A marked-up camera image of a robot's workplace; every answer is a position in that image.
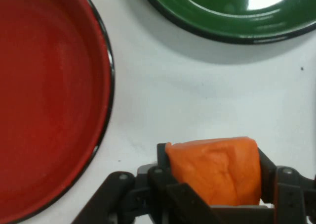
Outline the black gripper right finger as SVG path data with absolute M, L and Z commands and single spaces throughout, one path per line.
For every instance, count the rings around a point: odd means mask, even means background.
M 274 224 L 316 222 L 316 179 L 301 175 L 296 169 L 275 165 L 258 150 L 261 170 L 261 199 L 273 204 Z

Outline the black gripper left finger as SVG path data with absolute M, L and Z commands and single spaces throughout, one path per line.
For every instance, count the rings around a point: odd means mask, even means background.
M 149 215 L 155 224 L 211 224 L 211 209 L 171 174 L 166 148 L 166 143 L 158 144 L 158 163 L 140 167 L 136 176 L 111 173 L 73 223 L 132 224 L 136 217 Z

